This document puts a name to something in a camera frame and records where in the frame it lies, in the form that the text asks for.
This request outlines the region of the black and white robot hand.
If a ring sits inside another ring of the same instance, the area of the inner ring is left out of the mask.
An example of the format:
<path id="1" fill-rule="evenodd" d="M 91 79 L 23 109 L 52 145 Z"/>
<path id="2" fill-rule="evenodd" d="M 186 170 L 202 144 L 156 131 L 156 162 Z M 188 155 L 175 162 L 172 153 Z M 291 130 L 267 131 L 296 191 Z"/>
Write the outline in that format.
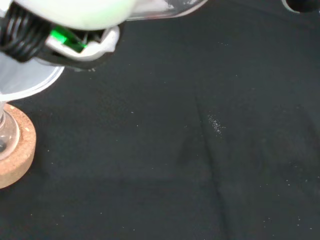
<path id="1" fill-rule="evenodd" d="M 86 70 L 111 55 L 135 0 L 3 0 L 0 64 Z"/>

